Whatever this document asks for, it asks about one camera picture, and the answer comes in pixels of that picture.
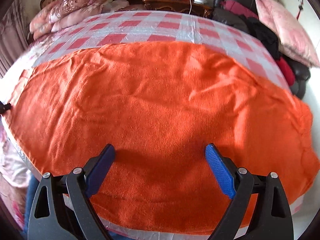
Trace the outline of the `pink pillow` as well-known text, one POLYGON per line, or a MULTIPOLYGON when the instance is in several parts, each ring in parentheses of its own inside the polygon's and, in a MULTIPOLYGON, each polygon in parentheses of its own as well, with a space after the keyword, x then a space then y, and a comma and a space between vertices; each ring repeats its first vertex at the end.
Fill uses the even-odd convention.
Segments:
POLYGON ((259 20, 279 39, 279 50, 307 67, 318 67, 316 50, 296 18, 275 0, 255 0, 259 20))

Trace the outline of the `black garment on sofa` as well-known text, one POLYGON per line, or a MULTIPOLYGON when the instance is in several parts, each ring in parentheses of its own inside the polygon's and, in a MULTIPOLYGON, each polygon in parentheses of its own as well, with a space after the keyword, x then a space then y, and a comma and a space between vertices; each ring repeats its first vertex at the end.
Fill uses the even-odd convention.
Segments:
POLYGON ((245 15, 240 15, 240 18, 247 25, 250 35, 257 38, 264 45, 272 58, 275 61, 278 61, 281 54, 279 51, 279 40, 277 35, 269 27, 254 17, 246 18, 245 15))

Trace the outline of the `floral folded quilt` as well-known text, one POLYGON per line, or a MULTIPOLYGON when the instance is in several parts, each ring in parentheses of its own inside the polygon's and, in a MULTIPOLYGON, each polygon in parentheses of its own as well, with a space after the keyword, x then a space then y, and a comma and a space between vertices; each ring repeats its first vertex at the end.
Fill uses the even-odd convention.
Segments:
POLYGON ((90 16, 99 15, 113 0, 58 0, 45 6, 29 24, 33 39, 76 25, 90 16))

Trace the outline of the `magenta garment on sofa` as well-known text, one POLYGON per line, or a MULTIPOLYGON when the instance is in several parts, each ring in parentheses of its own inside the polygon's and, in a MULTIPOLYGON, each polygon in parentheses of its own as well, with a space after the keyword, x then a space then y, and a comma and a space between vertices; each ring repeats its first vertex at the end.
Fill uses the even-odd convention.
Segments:
MULTIPOLYGON (((223 9, 225 9, 228 12, 231 12, 239 17, 240 17, 240 15, 245 15, 246 18, 254 17, 259 20, 257 14, 255 14, 253 11, 247 9, 246 7, 244 7, 243 5, 241 5, 240 3, 236 2, 236 1, 226 0, 226 1, 221 2, 221 5, 222 5, 223 9)), ((294 75, 292 69, 290 68, 289 64, 282 57, 282 54, 280 56, 280 59, 275 62, 277 64, 277 66, 279 67, 281 73, 285 77, 285 80, 286 80, 288 86, 289 87, 292 86, 295 83, 296 78, 295 78, 295 75, 294 75)))

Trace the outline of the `dark wooden nightstand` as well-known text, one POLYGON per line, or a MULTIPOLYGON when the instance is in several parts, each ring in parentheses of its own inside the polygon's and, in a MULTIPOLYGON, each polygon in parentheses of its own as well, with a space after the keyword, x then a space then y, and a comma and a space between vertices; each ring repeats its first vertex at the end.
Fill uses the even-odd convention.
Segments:
POLYGON ((186 0, 143 0, 145 8, 153 11, 169 11, 210 18, 213 8, 186 0))

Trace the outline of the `pink curtain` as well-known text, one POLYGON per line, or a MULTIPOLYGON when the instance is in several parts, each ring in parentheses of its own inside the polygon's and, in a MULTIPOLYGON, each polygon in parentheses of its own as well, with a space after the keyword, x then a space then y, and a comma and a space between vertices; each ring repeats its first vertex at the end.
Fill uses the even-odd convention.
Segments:
POLYGON ((27 49, 28 33, 22 0, 14 0, 1 19, 1 78, 27 49))

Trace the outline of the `orange fleece pants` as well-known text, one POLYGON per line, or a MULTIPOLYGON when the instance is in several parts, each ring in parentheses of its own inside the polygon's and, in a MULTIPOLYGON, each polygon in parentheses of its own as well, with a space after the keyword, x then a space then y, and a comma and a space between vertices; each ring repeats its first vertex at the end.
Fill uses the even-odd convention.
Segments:
POLYGON ((204 157, 213 143, 251 173, 276 172, 289 203, 319 159, 308 105, 207 46, 107 44, 22 72, 4 115, 41 173, 63 175, 112 144, 116 158, 91 202, 126 228, 208 235, 224 214, 204 157))

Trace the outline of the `pink checkered bed sheet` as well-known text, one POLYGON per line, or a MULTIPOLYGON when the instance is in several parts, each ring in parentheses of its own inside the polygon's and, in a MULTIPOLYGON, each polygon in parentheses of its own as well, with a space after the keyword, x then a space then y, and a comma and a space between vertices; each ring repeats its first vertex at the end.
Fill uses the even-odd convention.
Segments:
POLYGON ((256 38, 222 23, 165 11, 121 11, 92 16, 32 45, 1 79, 1 101, 10 99, 24 69, 85 48, 112 43, 184 41, 224 53, 284 90, 289 86, 256 38))

